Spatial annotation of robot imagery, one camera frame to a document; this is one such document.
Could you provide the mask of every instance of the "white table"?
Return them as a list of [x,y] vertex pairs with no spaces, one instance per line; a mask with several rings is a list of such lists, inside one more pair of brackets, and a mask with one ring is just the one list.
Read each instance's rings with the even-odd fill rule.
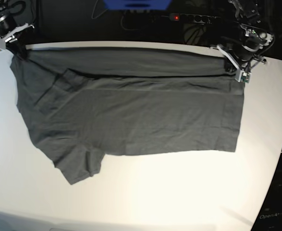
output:
[[[66,42],[31,48],[93,46],[220,56],[216,50],[195,46],[125,41]],[[282,61],[268,58],[267,65],[259,64],[253,70],[245,88],[235,153],[107,155],[98,175],[71,186],[29,139],[15,106],[17,89],[11,58],[8,51],[0,53],[0,211],[48,222],[46,226],[29,223],[34,231],[56,227],[74,231],[251,229],[282,149]],[[20,228],[18,222],[9,223]]]

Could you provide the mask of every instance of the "dark gray shirt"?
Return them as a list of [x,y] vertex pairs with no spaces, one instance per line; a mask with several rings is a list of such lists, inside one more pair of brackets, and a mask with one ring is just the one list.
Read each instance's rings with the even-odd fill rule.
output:
[[11,69],[31,141],[73,184],[98,173],[104,154],[234,152],[244,84],[223,65],[185,52],[100,48],[30,51]]

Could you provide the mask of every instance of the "gray t-shirt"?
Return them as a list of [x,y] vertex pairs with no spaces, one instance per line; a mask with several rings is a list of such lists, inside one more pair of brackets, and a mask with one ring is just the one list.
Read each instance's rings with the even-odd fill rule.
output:
[[11,69],[31,141],[74,184],[99,173],[105,154],[234,152],[244,84],[223,65],[185,52],[108,48],[30,51]]

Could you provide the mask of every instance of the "blue device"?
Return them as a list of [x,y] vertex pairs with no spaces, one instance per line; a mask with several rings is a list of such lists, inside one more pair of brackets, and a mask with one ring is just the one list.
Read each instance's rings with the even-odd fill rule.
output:
[[172,0],[104,0],[109,10],[166,10]]

